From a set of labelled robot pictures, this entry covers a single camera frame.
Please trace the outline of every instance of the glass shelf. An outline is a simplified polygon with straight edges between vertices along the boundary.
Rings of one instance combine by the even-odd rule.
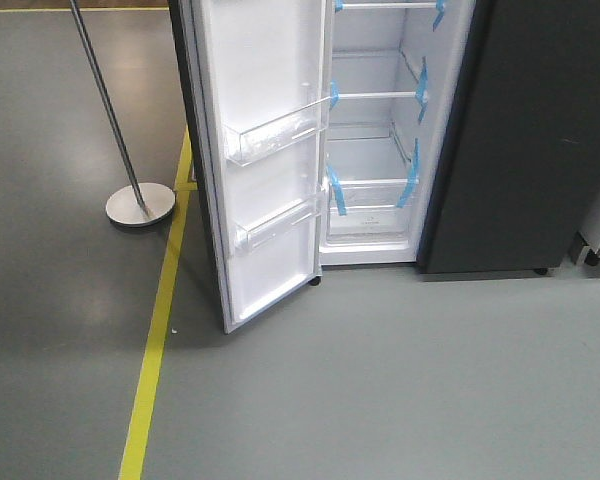
[[[398,50],[333,54],[338,100],[415,98],[418,79]]]
[[[317,217],[321,212],[322,189],[311,197],[293,203],[251,225],[236,224],[236,253],[245,255],[262,244],[279,237],[293,227]]]
[[[436,2],[354,2],[342,3],[342,10],[375,10],[375,9],[430,9],[436,8]]]
[[[327,128],[330,98],[244,131],[225,125],[225,157],[244,167]]]

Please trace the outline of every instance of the crisper drawer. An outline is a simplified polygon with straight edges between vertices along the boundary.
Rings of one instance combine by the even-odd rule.
[[[407,180],[379,180],[342,182],[339,189],[331,186],[327,240],[330,243],[356,240],[366,243],[406,237],[411,218],[411,196],[404,205],[398,204],[407,184]]]

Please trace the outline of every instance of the yellow floor line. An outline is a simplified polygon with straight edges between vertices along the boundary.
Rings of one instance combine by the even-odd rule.
[[[80,9],[83,12],[133,12],[133,11],[168,11],[168,7],[86,7]],[[70,12],[69,8],[5,8],[0,13],[47,13],[47,12]]]
[[[190,170],[191,146],[189,145],[188,132],[185,131],[180,161],[178,163],[176,184],[178,184],[179,179],[185,178],[184,176]],[[119,480],[140,480],[142,476],[149,430],[151,429],[153,405],[160,379],[164,343],[169,325],[169,316],[171,315],[171,304],[178,273],[178,261],[180,259],[184,226],[189,207],[189,196],[189,191],[179,191],[176,193],[176,209],[173,213],[167,250],[162,262],[162,271],[158,282],[158,292],[156,293],[156,301],[153,307],[151,326],[149,327],[144,358],[142,359],[140,379],[138,380],[136,398],[133,402],[133,410],[131,411],[127,443],[124,447],[120,474],[118,475]]]

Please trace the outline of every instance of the round pole base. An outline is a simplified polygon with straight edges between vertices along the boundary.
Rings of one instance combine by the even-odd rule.
[[[109,197],[105,207],[107,217],[125,227],[145,227],[159,222],[173,211],[176,195],[169,187],[158,183],[141,183],[140,192],[146,209],[138,205],[133,188],[129,185]]]

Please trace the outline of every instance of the stanchion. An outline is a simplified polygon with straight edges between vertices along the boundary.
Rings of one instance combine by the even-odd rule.
[[[70,2],[71,13],[76,22],[82,46],[87,54],[93,78],[100,91],[100,97],[109,117],[109,123],[118,144],[122,162],[131,182],[130,186],[124,187],[111,195],[107,201],[105,211],[111,221],[128,227],[142,227],[156,223],[169,215],[173,210],[176,202],[175,194],[169,187],[158,183],[138,183],[136,174],[133,171],[133,165],[129,159],[127,146],[122,138],[122,132],[120,131],[120,126],[113,110],[113,105],[111,104],[111,99],[109,98],[109,93],[107,92],[107,87],[102,78],[96,54],[93,51],[89,34],[84,25],[80,5],[78,4],[78,0],[70,0]]]

